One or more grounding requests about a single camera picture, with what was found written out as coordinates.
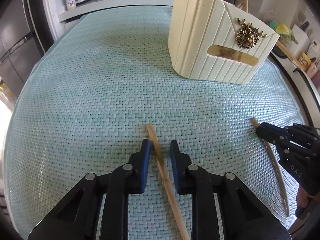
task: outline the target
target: silver screw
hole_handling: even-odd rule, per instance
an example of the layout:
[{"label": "silver screw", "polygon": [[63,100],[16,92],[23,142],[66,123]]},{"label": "silver screw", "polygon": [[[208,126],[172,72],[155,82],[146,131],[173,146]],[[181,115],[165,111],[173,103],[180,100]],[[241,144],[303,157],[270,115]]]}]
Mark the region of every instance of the silver screw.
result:
[{"label": "silver screw", "polygon": [[87,180],[93,180],[95,177],[96,177],[96,174],[94,174],[94,173],[88,173],[88,174],[85,176],[85,179],[87,179]]},{"label": "silver screw", "polygon": [[122,166],[122,169],[124,169],[125,171],[129,171],[132,168],[133,168],[133,166],[130,163],[127,163],[127,164]]},{"label": "silver screw", "polygon": [[195,165],[195,164],[190,164],[190,165],[188,166],[188,169],[191,170],[191,171],[196,171],[196,170],[198,169],[198,166]]},{"label": "silver screw", "polygon": [[227,174],[226,174],[226,178],[227,179],[235,179],[236,178],[236,176],[233,174],[233,173],[231,173],[231,172],[228,172]]}]

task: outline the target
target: deer head emblem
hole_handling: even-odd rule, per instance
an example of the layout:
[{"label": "deer head emblem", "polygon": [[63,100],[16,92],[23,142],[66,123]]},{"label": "deer head emblem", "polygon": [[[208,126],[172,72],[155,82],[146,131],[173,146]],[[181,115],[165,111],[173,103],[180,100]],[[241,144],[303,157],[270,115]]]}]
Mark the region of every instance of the deer head emblem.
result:
[{"label": "deer head emblem", "polygon": [[262,35],[263,31],[259,32],[259,29],[252,26],[252,23],[249,25],[245,24],[245,20],[242,22],[237,18],[237,22],[242,26],[236,35],[236,41],[240,48],[251,49],[255,46],[259,40],[259,37],[265,38],[267,35]]}]

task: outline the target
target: teal woven tablecloth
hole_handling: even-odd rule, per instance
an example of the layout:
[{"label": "teal woven tablecloth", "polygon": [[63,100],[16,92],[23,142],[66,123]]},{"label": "teal woven tablecloth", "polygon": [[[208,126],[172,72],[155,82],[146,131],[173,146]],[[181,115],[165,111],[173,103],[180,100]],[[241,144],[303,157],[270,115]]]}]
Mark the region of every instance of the teal woven tablecloth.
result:
[{"label": "teal woven tablecloth", "polygon": [[[289,227],[297,183],[283,170],[291,217],[277,175],[250,118],[302,123],[278,69],[268,60],[248,85],[188,80],[167,48],[171,7],[131,6],[91,13],[35,66],[14,109],[4,153],[12,220],[33,227],[88,172],[126,163],[154,124],[171,172],[169,143],[208,172],[234,172]],[[178,196],[191,230],[191,196]],[[151,158],[147,188],[129,198],[130,239],[180,238]]]}]

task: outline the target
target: refrigerator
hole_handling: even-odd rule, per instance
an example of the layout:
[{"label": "refrigerator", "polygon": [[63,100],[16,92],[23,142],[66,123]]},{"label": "refrigerator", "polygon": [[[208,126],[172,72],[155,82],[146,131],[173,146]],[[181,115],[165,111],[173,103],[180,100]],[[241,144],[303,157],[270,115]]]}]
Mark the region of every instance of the refrigerator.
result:
[{"label": "refrigerator", "polygon": [[42,0],[12,0],[0,19],[0,77],[16,97],[52,44]]}]

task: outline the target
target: cream utensil holder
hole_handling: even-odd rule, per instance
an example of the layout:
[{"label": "cream utensil holder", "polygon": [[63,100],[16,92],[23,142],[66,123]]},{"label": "cream utensil holder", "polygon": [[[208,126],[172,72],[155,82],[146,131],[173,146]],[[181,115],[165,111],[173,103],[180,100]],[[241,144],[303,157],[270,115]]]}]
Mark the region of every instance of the cream utensil holder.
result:
[{"label": "cream utensil holder", "polygon": [[[266,37],[244,49],[236,40],[239,24]],[[173,69],[189,79],[247,84],[276,44],[279,35],[265,23],[222,0],[174,0],[168,38]],[[224,53],[218,48],[224,47]]]}]

